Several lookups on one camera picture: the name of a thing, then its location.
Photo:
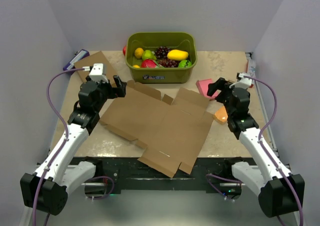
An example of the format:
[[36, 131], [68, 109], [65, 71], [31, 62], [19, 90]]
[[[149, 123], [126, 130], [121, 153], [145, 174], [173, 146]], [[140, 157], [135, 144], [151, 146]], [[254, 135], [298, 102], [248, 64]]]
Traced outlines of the brown cardboard paper box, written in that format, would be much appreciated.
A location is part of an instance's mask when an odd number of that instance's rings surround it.
[[138, 160], [173, 178], [191, 174], [213, 123], [210, 100], [180, 87], [175, 98], [146, 84], [128, 81], [125, 97], [112, 101], [100, 122], [144, 150]]

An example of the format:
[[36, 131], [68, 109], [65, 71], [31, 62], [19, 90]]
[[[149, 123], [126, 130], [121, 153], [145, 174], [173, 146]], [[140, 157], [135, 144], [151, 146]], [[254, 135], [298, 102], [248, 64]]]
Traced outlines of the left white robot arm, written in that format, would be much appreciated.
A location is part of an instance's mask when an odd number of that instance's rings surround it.
[[113, 79], [114, 84], [88, 78], [80, 86], [78, 101], [64, 124], [66, 129], [57, 145], [34, 173], [25, 173], [20, 179], [23, 202], [34, 213], [42, 211], [58, 215], [68, 196], [82, 183], [99, 182], [104, 177], [102, 161], [93, 157], [85, 157], [72, 169], [68, 166], [99, 122], [99, 112], [105, 102], [125, 97], [126, 82], [117, 75]]

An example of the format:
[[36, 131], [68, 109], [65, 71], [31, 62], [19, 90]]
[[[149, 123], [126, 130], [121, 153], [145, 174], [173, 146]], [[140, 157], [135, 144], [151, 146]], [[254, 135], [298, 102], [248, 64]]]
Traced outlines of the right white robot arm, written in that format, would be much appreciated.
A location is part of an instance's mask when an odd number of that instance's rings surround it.
[[218, 179], [246, 185], [257, 196], [259, 206], [268, 218], [298, 212], [302, 225], [305, 181], [276, 156], [263, 137], [264, 128], [260, 128], [249, 113], [251, 95], [248, 88], [253, 80], [253, 77], [239, 73], [236, 82], [221, 77], [208, 85], [208, 96], [220, 91], [215, 99], [224, 105], [228, 128], [257, 166], [252, 168], [240, 157], [231, 158], [225, 161]]

